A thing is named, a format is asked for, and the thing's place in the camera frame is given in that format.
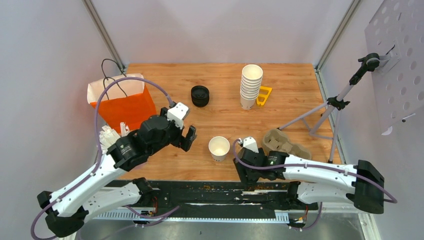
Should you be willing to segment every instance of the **wooden table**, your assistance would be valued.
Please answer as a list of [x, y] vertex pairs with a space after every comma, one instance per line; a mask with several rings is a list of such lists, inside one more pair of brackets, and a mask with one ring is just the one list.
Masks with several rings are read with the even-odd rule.
[[[259, 64], [263, 69], [262, 86], [271, 87], [272, 93], [265, 106], [251, 110], [240, 107], [240, 81], [242, 63], [205, 64], [130, 64], [129, 74], [143, 76], [163, 87], [174, 102], [182, 102], [190, 108], [184, 120], [197, 128], [197, 139], [190, 151], [184, 152], [167, 146], [148, 159], [143, 167], [133, 169], [121, 179], [145, 177], [148, 180], [203, 180], [239, 181], [232, 158], [232, 149], [226, 159], [215, 162], [208, 150], [209, 140], [215, 136], [228, 138], [230, 144], [237, 138], [252, 136], [261, 146], [262, 138], [270, 129], [277, 128], [323, 103], [314, 69], [311, 64]], [[193, 86], [209, 89], [210, 101], [206, 107], [196, 107], [191, 101]], [[167, 107], [164, 95], [148, 86], [157, 112]], [[306, 118], [313, 125], [320, 118], [318, 111]], [[293, 143], [299, 143], [312, 152], [312, 159], [326, 162], [329, 159], [331, 140], [311, 137], [302, 121], [284, 129]], [[328, 120], [317, 134], [332, 136]], [[334, 163], [340, 164], [340, 156], [334, 155]]]

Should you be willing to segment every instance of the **orange paper bag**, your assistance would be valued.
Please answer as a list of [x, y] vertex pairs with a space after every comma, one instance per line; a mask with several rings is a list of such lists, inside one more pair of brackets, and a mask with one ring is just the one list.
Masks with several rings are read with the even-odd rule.
[[[140, 73], [127, 74], [127, 77], [143, 78]], [[124, 78], [124, 75], [114, 76], [118, 80]], [[107, 87], [113, 80], [105, 80]], [[116, 132], [121, 133], [120, 123], [128, 125], [130, 131], [140, 128], [143, 121], [156, 114], [155, 103], [150, 96], [149, 90], [143, 81], [124, 80], [114, 84], [101, 100], [98, 113], [106, 123]], [[105, 90], [103, 79], [88, 84], [87, 102], [96, 107], [100, 95]]]

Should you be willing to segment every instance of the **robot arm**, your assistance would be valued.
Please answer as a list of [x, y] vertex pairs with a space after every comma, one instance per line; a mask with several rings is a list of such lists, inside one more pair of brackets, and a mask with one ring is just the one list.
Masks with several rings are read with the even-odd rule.
[[[257, 147], [252, 137], [243, 139], [241, 145], [242, 149], [238, 153], [238, 158], [245, 164], [255, 167], [287, 166], [259, 170], [248, 168], [234, 159], [238, 176], [244, 184], [256, 183], [259, 178], [300, 180], [303, 182], [291, 182], [287, 190], [287, 196], [290, 196], [293, 201], [304, 204], [350, 203], [368, 213], [382, 214], [384, 212], [384, 194], [368, 182], [348, 174], [349, 172], [367, 177], [383, 187], [383, 176], [368, 161], [359, 160], [357, 165], [336, 165], [307, 160], [279, 151], [270, 151], [268, 155], [265, 155], [264, 150]], [[308, 165], [337, 168], [344, 173]]]
[[153, 115], [140, 128], [120, 137], [102, 156], [100, 166], [92, 173], [94, 165], [65, 187], [55, 191], [43, 191], [38, 203], [43, 209], [56, 200], [67, 189], [76, 186], [91, 175], [83, 184], [59, 199], [47, 209], [45, 218], [48, 228], [58, 237], [65, 237], [80, 229], [88, 220], [120, 206], [135, 204], [152, 190], [146, 179], [140, 178], [107, 193], [98, 193], [106, 184], [147, 162], [149, 156], [169, 144], [188, 151], [196, 138], [196, 128], [190, 126], [184, 137], [183, 120], [189, 108], [181, 102], [170, 109], [163, 107], [160, 115]]

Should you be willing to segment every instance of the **black lid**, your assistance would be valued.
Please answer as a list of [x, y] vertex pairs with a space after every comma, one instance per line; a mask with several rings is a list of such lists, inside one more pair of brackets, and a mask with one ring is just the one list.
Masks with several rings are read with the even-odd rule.
[[205, 86], [194, 86], [191, 89], [191, 101], [197, 107], [204, 107], [209, 103], [209, 89]]

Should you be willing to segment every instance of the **tripod leg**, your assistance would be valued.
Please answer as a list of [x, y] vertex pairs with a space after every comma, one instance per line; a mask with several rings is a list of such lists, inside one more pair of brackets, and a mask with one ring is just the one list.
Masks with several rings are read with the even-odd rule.
[[313, 126], [312, 130], [309, 132], [310, 134], [314, 134], [318, 128], [323, 124], [323, 122], [329, 117], [329, 115], [332, 113], [332, 111], [335, 109], [334, 106], [329, 105], [327, 110], [322, 114], [321, 118], [318, 120], [318, 122]]
[[328, 159], [328, 163], [333, 163], [333, 157], [334, 157], [334, 151], [336, 150], [336, 141], [337, 141], [337, 134], [339, 132], [339, 123], [340, 118], [342, 116], [342, 111], [337, 111], [337, 117], [335, 118], [335, 125], [334, 125], [334, 133], [332, 137], [332, 143], [331, 143], [331, 150], [330, 150], [330, 158]]
[[325, 102], [325, 103], [323, 103], [323, 104], [321, 104], [321, 105], [319, 105], [319, 106], [315, 107], [314, 109], [312, 109], [312, 110], [308, 111], [307, 113], [305, 113], [305, 114], [303, 114], [303, 115], [300, 115], [300, 116], [296, 117], [295, 119], [291, 120], [289, 123], [286, 123], [285, 125], [280, 126], [278, 129], [282, 130], [282, 129], [284, 129], [284, 128], [286, 128], [286, 127], [290, 126], [290, 125], [292, 125], [293, 123], [295, 123], [295, 122], [297, 122], [297, 121], [299, 121], [299, 120], [303, 119], [304, 117], [306, 117], [306, 116], [308, 116], [308, 115], [311, 115], [311, 114], [315, 113], [316, 111], [318, 111], [318, 110], [322, 109], [322, 108], [323, 108], [323, 107], [325, 107], [326, 105], [327, 105], [327, 103]]

